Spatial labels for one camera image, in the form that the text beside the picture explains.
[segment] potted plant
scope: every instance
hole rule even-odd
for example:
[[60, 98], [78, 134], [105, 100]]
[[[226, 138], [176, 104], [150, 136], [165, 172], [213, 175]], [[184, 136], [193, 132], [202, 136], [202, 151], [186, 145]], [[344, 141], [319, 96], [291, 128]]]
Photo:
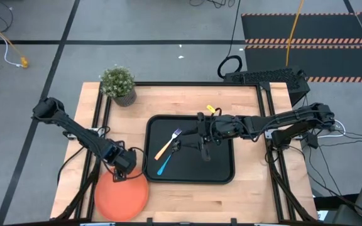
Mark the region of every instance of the potted plant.
[[127, 107], [136, 100], [134, 77], [124, 67], [107, 69], [101, 76], [103, 94], [114, 99], [121, 107]]

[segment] yellow object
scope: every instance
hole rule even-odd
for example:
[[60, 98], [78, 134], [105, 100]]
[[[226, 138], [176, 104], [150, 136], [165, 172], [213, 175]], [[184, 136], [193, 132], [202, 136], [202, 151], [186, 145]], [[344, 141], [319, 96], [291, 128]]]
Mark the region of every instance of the yellow object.
[[23, 66], [24, 68], [27, 68], [28, 65], [29, 65], [29, 63], [28, 63], [26, 57], [11, 43], [11, 41], [10, 41], [7, 37], [5, 37], [1, 32], [0, 32], [0, 35], [1, 35], [1, 37], [3, 37], [3, 38], [12, 46], [13, 49], [21, 56], [22, 66]]
[[301, 0], [300, 7], [299, 7], [299, 11], [297, 12], [297, 15], [295, 15], [295, 20], [294, 20], [292, 32], [290, 32], [290, 38], [288, 39], [288, 43], [287, 43], [287, 55], [286, 55], [286, 67], [288, 66], [288, 55], [290, 54], [290, 44], [291, 44], [291, 42], [292, 42], [292, 38], [293, 38], [294, 30], [295, 30], [295, 25], [297, 24], [297, 21], [299, 20], [299, 15], [300, 15], [300, 12], [301, 12], [302, 5], [303, 5], [303, 4], [304, 4], [304, 0]]
[[213, 114], [216, 112], [216, 110], [211, 105], [206, 106], [206, 108]]

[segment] green plant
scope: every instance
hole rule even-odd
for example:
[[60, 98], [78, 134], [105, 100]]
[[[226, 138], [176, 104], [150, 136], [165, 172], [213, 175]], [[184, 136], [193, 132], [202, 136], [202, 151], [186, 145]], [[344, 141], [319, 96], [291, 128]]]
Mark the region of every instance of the green plant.
[[115, 66], [113, 69], [105, 70], [101, 80], [101, 91], [109, 97], [125, 96], [135, 86], [134, 77], [124, 67]]

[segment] yellow cable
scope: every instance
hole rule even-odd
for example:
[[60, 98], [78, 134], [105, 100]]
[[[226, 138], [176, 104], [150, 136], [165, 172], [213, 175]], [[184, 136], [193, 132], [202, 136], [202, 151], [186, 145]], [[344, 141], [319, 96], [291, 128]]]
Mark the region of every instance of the yellow cable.
[[21, 56], [21, 62], [22, 62], [22, 66], [24, 68], [28, 67], [28, 61], [26, 59], [26, 57], [11, 43], [11, 41], [5, 37], [1, 32], [0, 35], [12, 46], [12, 48]]
[[286, 67], [288, 66], [288, 54], [290, 53], [290, 44], [292, 42], [292, 38], [293, 38], [294, 30], [295, 30], [295, 25], [297, 24], [297, 21], [299, 20], [299, 16], [300, 16], [300, 12], [301, 12], [301, 8], [302, 8], [303, 4], [304, 4], [304, 0], [301, 0], [299, 11], [297, 12], [297, 15], [295, 15], [295, 20], [294, 20], [292, 32], [290, 32], [290, 38], [288, 39], [287, 55], [286, 55]]

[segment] white cable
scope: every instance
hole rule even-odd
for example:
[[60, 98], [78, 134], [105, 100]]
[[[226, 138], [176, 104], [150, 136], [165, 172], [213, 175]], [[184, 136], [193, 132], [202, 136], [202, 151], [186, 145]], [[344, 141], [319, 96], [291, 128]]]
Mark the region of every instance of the white cable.
[[341, 123], [339, 120], [336, 120], [336, 122], [338, 122], [342, 128], [343, 128], [343, 133], [342, 134], [339, 134], [339, 135], [325, 135], [325, 136], [319, 136], [318, 138], [324, 138], [324, 137], [342, 137], [344, 135], [346, 135], [346, 128], [344, 127], [343, 123]]
[[0, 38], [2, 38], [5, 41], [5, 45], [6, 45], [5, 55], [4, 55], [5, 62], [8, 63], [8, 64], [12, 64], [14, 66], [17, 66], [17, 67], [23, 67], [23, 65], [20, 64], [20, 63], [12, 63], [12, 62], [10, 62], [9, 60], [6, 59], [6, 55], [8, 54], [9, 45], [8, 45], [8, 42], [5, 40], [5, 38], [3, 38], [1, 35], [0, 35]]

